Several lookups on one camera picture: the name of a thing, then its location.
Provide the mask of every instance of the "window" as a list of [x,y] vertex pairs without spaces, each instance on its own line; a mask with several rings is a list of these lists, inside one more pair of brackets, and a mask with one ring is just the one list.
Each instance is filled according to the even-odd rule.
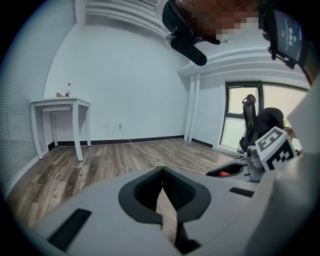
[[[285,126],[291,127],[287,117],[305,98],[308,91],[291,85],[262,81],[227,82],[225,86],[225,117],[220,145],[233,151],[238,149],[239,141],[245,132],[242,100],[248,94],[255,95],[256,114],[265,108],[280,109],[286,121]],[[301,149],[297,139],[294,138],[292,144],[295,149]]]
[[245,132],[245,117],[242,101],[248,94],[256,98],[255,111],[263,109],[262,84],[258,81],[227,82],[226,84],[225,118],[220,144],[232,149],[238,149],[239,141]]

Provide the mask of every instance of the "white column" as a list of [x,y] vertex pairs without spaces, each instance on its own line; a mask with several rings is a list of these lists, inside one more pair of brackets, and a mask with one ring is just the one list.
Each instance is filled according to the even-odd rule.
[[184,132],[184,141],[186,142],[189,137],[190,124],[192,118],[193,104],[194,104],[194,94],[195,94],[195,76],[192,74],[190,76],[190,96],[189,96],[189,106],[188,106],[188,115],[186,118],[185,132]]
[[51,114],[51,131],[52,131],[52,138],[54,145],[57,147],[58,146],[58,137],[57,137],[57,117],[54,113]]
[[193,136],[195,125],[196,125],[199,92],[200,92],[200,74],[197,73],[196,74],[196,82],[195,82],[195,96],[194,96],[193,114],[192,114],[192,121],[191,121],[191,128],[190,128],[188,142],[192,141],[192,136]]
[[36,106],[34,104],[31,104],[31,129],[32,129],[32,135],[33,135],[33,141],[36,153],[38,154],[38,158],[42,159],[44,158],[39,144],[39,138],[38,138],[38,131],[37,131],[37,122],[36,122]]
[[85,135],[86,135],[86,143],[88,147],[91,146],[91,137],[90,137],[90,107],[86,109],[85,114]]
[[73,103],[72,107],[72,128],[73,128],[73,140],[75,145],[76,156],[78,161],[82,161],[84,158],[82,156],[80,147],[80,135],[79,135],[79,100],[77,99]]

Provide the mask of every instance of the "wooden floor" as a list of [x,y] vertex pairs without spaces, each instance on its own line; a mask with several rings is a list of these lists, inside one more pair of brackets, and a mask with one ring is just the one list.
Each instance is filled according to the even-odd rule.
[[[156,158],[202,173],[233,159],[230,155],[183,139],[135,145]],[[140,152],[133,144],[82,146],[81,149],[83,161],[78,162],[74,146],[55,147],[22,177],[8,199],[18,220],[34,227],[47,213],[92,183],[149,167],[171,166]],[[163,231],[174,241],[176,211],[163,190],[158,198],[157,212],[163,216]]]

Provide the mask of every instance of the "gray surface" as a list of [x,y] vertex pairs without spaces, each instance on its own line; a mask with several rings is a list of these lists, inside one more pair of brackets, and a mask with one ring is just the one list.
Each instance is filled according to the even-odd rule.
[[232,177],[217,178],[185,172],[178,168],[172,169],[206,186],[210,191],[211,203],[201,218],[184,223],[188,238],[195,239],[201,245],[209,242],[226,229],[251,200],[250,197],[229,192],[229,190],[236,187],[255,191],[258,186],[257,183],[234,180]]
[[[313,212],[320,195],[319,155],[295,157],[284,171],[266,172],[260,183],[174,171],[206,186],[209,207],[198,220],[185,222],[189,239],[201,247],[192,256],[272,255],[293,238]],[[118,202],[123,184],[153,168],[96,183],[60,206],[36,231],[47,239],[74,210],[92,215],[66,251],[69,255],[180,255],[159,225],[137,223]],[[252,197],[229,192],[254,191]]]
[[49,214],[35,231],[47,239],[81,208],[92,214],[66,251],[69,255],[179,255],[160,225],[136,222],[122,210],[118,201],[119,190],[124,184],[153,169],[92,184]]

